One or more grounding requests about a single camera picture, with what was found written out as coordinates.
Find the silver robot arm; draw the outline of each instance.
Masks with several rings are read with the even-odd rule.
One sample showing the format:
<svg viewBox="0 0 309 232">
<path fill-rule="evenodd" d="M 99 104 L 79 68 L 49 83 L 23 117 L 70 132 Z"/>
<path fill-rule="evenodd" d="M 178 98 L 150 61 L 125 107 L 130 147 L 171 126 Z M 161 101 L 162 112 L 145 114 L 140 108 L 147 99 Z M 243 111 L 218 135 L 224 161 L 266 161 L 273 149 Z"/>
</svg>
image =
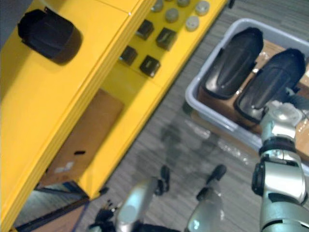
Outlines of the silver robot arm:
<svg viewBox="0 0 309 232">
<path fill-rule="evenodd" d="M 309 232 L 306 180 L 295 149 L 295 128 L 302 113 L 292 104 L 271 102 L 262 126 L 261 162 L 255 167 L 252 189 L 262 196 L 262 232 Z"/>
</svg>

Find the gray plastic bin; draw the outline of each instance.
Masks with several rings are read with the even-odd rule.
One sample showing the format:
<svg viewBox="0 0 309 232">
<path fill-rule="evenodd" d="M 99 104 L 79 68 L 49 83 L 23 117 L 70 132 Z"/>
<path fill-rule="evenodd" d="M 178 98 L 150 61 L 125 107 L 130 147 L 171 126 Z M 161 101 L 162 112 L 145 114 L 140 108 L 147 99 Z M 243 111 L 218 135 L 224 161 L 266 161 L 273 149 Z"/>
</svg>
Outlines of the gray plastic bin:
<svg viewBox="0 0 309 232">
<path fill-rule="evenodd" d="M 229 120 L 228 118 L 224 117 L 223 115 L 212 110 L 211 108 L 207 107 L 206 105 L 200 103 L 197 100 L 197 90 L 200 80 L 217 57 L 220 49 L 224 48 L 235 34 L 241 32 L 242 30 L 245 30 L 248 27 L 259 28 L 263 32 L 264 39 L 280 45 L 284 48 L 297 48 L 305 54 L 306 58 L 309 57 L 308 42 L 253 19 L 243 18 L 237 20 L 226 31 L 224 38 L 215 47 L 215 49 L 207 58 L 206 62 L 203 64 L 198 75 L 192 80 L 192 82 L 188 86 L 185 92 L 185 99 L 192 108 L 198 111 L 201 118 L 223 129 L 227 133 L 240 139 L 245 144 L 252 147 L 254 150 L 258 151 L 258 149 L 262 145 L 262 141 L 259 136 L 245 130 L 237 123 Z"/>
</svg>

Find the black plastic part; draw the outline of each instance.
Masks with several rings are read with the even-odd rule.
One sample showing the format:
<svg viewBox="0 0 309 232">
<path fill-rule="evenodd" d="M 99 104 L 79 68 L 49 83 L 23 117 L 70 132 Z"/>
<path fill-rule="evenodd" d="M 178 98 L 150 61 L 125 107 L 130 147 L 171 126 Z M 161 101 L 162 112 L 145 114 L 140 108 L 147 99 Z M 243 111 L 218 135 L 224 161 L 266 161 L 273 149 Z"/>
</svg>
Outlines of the black plastic part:
<svg viewBox="0 0 309 232">
<path fill-rule="evenodd" d="M 100 209 L 99 212 L 97 213 L 95 222 L 96 223 L 106 222 L 109 219 L 111 219 L 113 216 L 114 216 L 114 213 L 111 210 Z"/>
<path fill-rule="evenodd" d="M 161 167 L 160 175 L 161 175 L 161 178 L 164 182 L 163 183 L 163 191 L 168 192 L 169 191 L 169 178 L 170 178 L 170 170 L 169 170 L 168 166 L 163 165 Z"/>
<path fill-rule="evenodd" d="M 131 65 L 137 56 L 137 52 L 133 47 L 127 46 L 122 52 L 120 59 L 127 65 Z"/>
<path fill-rule="evenodd" d="M 104 186 L 104 187 L 103 187 L 103 188 L 99 191 L 100 196 L 102 196 L 102 195 L 106 194 L 106 193 L 108 192 L 108 190 L 110 190 L 110 188 L 109 188 L 109 187 Z"/>
<path fill-rule="evenodd" d="M 230 0 L 229 4 L 228 4 L 228 8 L 232 9 L 232 7 L 235 4 L 235 0 Z"/>
<path fill-rule="evenodd" d="M 140 70 L 150 77 L 154 77 L 159 68 L 160 62 L 151 56 L 146 56 L 140 65 Z"/>
<path fill-rule="evenodd" d="M 169 51 L 176 41 L 176 32 L 168 28 L 163 28 L 155 41 L 159 47 Z"/>
<path fill-rule="evenodd" d="M 162 180 L 158 180 L 158 186 L 156 187 L 156 190 L 155 190 L 155 195 L 156 196 L 162 196 L 163 193 L 164 193 L 164 184 L 163 184 L 163 181 Z"/>
<path fill-rule="evenodd" d="M 299 205 L 298 201 L 294 199 L 293 197 L 289 197 L 289 196 L 279 194 L 279 193 L 270 193 L 268 195 L 268 198 L 271 200 L 271 202 L 289 202 L 289 203 Z"/>
<path fill-rule="evenodd" d="M 274 137 L 263 142 L 263 146 L 259 150 L 259 154 L 266 151 L 280 149 L 296 153 L 295 143 L 287 138 Z"/>
<path fill-rule="evenodd" d="M 245 118 L 259 123 L 266 103 L 286 102 L 286 88 L 293 89 L 305 72 L 304 55 L 297 49 L 287 49 L 273 56 L 249 82 L 235 101 L 235 108 Z"/>
<path fill-rule="evenodd" d="M 254 68 L 262 48 L 259 29 L 247 28 L 236 34 L 203 76 L 202 90 L 219 99 L 231 98 Z"/>
<path fill-rule="evenodd" d="M 138 227 L 136 232 L 180 232 L 163 226 L 155 226 L 150 224 L 142 224 Z"/>
<path fill-rule="evenodd" d="M 265 185 L 265 164 L 264 162 L 257 163 L 253 172 L 251 188 L 253 192 L 259 196 L 264 194 Z"/>
<path fill-rule="evenodd" d="M 70 61 L 82 43 L 78 29 L 48 8 L 26 13 L 18 24 L 18 35 L 24 44 L 59 64 Z"/>
<path fill-rule="evenodd" d="M 204 187 L 200 190 L 200 192 L 198 192 L 197 194 L 197 200 L 200 202 L 201 200 L 205 199 L 205 196 L 208 192 L 209 188 L 208 187 Z"/>
<path fill-rule="evenodd" d="M 154 31 L 153 23 L 145 19 L 140 25 L 136 34 L 140 36 L 142 39 L 147 40 L 153 31 Z"/>
<path fill-rule="evenodd" d="M 223 164 L 218 165 L 211 173 L 210 177 L 206 181 L 206 185 L 213 179 L 220 180 L 226 173 L 226 166 Z"/>
</svg>

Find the yellow shelf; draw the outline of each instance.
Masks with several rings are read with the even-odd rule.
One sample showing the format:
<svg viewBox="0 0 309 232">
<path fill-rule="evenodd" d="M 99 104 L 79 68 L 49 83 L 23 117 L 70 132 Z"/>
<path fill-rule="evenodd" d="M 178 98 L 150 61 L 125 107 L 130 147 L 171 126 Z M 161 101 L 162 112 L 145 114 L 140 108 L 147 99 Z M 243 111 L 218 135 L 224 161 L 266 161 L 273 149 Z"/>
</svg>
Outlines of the yellow shelf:
<svg viewBox="0 0 309 232">
<path fill-rule="evenodd" d="M 1 51 L 1 231 L 7 232 L 155 0 L 48 0 L 83 35 L 66 65 L 21 43 Z M 27 11 L 43 8 L 34 0 Z"/>
<path fill-rule="evenodd" d="M 192 0 L 186 8 L 179 8 L 177 1 L 164 1 L 164 9 L 159 13 L 149 13 L 146 17 L 154 25 L 154 31 L 145 41 L 134 36 L 129 45 L 136 49 L 138 56 L 129 67 L 118 61 L 102 84 L 102 89 L 120 99 L 125 108 L 105 139 L 90 166 L 78 180 L 78 184 L 90 196 L 95 198 L 98 191 L 108 179 L 126 150 L 129 148 L 143 125 L 159 104 L 160 100 L 176 78 L 179 70 L 190 57 L 198 42 L 203 38 L 227 0 L 209 0 L 210 10 L 199 17 L 199 28 L 188 32 L 184 22 L 190 15 L 195 15 Z M 168 8 L 179 9 L 178 22 L 169 24 L 164 21 Z M 163 50 L 155 43 L 155 39 L 163 27 L 177 32 L 177 40 L 170 51 Z M 146 55 L 160 61 L 161 67 L 153 78 L 139 70 Z"/>
</svg>

